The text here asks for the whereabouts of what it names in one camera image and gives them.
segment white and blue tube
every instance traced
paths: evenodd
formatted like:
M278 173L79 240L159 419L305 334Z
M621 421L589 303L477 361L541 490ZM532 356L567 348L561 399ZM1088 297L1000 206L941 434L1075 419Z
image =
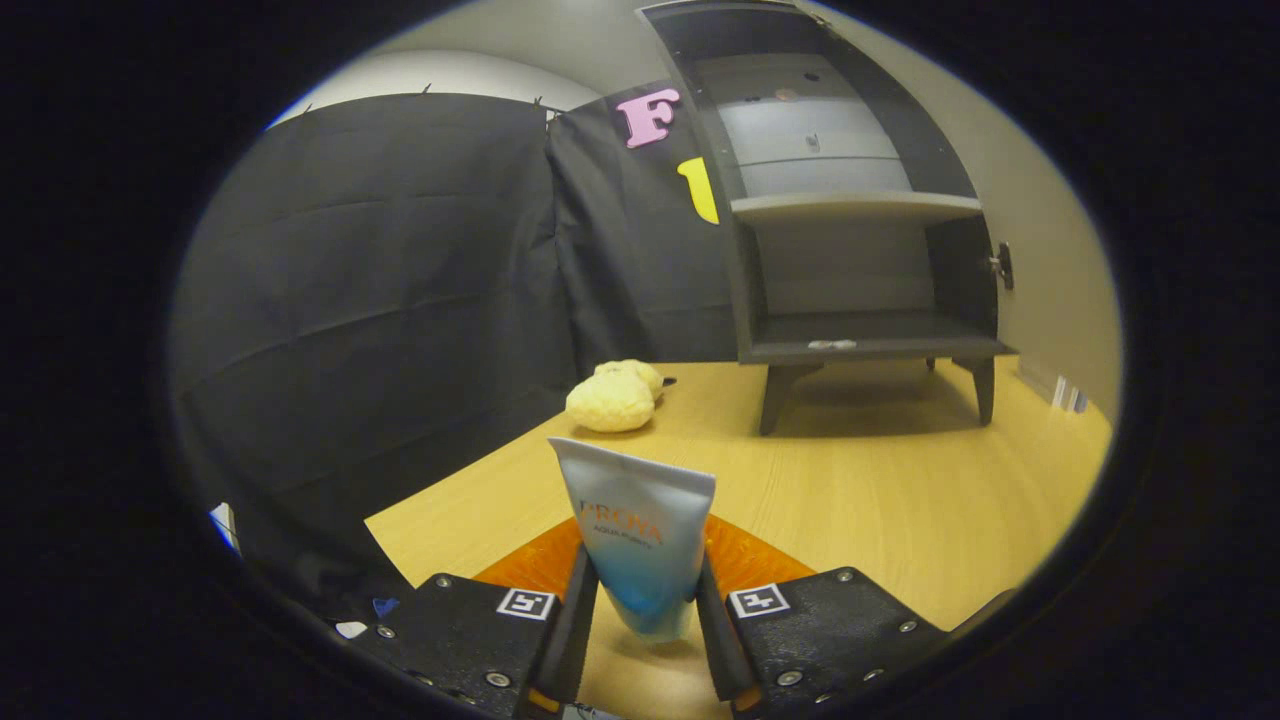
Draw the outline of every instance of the white and blue tube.
M567 438L559 457L586 553L622 620L641 639L680 639L703 568L716 477Z

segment gray cabinet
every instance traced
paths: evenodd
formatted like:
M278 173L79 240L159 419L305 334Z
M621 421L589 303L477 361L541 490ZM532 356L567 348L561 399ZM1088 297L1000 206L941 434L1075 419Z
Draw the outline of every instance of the gray cabinet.
M928 113L869 58L785 3L646 8L722 218L739 361L769 365L760 432L827 363L950 357L991 421L991 240Z

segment black curtain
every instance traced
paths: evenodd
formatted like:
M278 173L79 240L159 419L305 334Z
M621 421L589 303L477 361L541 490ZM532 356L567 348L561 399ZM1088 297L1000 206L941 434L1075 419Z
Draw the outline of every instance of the black curtain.
M525 102L371 97L265 132L211 200L173 302L175 421L246 557L305 600L393 573L367 515L563 410L544 143Z
M662 81L618 92L549 127L556 242L580 375L620 357L737 357L723 241L698 217L676 172L701 155L692 114L676 102L666 138L628 149L627 122L616 110L668 87Z
M191 479L312 609L407 591L364 519L563 410L595 364L733 360L717 228L620 101L321 108L232 169L183 261L170 397Z

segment yellow letter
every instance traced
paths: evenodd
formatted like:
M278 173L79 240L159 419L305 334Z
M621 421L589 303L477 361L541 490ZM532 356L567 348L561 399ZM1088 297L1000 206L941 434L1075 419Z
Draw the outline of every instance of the yellow letter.
M719 224L719 214L716 213L716 199L712 197L712 181L707 177L707 163L701 158L685 160L676 167L676 172L689 181L689 196L694 199L694 210L698 217L713 225Z

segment ceiling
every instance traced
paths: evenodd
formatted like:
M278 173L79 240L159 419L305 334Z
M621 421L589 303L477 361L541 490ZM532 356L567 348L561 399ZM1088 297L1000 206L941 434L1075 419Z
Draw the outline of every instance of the ceiling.
M657 38L635 14L660 1L472 0L370 54L470 50L543 68L611 95L667 77Z

